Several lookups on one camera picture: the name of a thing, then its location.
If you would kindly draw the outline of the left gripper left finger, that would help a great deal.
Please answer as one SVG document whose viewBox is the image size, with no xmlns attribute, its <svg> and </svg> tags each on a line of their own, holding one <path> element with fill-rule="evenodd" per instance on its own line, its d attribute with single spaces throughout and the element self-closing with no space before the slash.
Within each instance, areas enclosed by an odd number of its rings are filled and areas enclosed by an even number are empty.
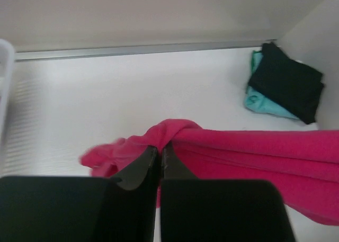
<svg viewBox="0 0 339 242">
<path fill-rule="evenodd" d="M 152 241 L 159 153 L 109 178 L 1 178 L 1 241 Z"/>
</svg>

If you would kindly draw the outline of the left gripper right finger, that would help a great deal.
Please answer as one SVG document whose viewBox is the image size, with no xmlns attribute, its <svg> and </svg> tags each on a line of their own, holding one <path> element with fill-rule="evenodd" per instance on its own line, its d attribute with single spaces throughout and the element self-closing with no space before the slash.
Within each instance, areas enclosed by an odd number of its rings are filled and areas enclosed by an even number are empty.
<svg viewBox="0 0 339 242">
<path fill-rule="evenodd" d="M 279 191 L 263 180 L 202 180 L 177 157 L 162 153 L 162 241 L 292 241 Z"/>
</svg>

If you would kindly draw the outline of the pink t shirt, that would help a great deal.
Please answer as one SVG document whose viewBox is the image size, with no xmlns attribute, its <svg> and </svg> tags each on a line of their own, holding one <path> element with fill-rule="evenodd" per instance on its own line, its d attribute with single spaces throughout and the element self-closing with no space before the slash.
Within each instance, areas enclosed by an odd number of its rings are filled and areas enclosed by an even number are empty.
<svg viewBox="0 0 339 242">
<path fill-rule="evenodd" d="M 289 207 L 324 225 L 338 225 L 338 131 L 217 131 L 167 119 L 142 136 L 98 145 L 81 156 L 92 176 L 109 177 L 148 146 L 167 144 L 202 179 L 258 179 L 273 183 Z"/>
</svg>

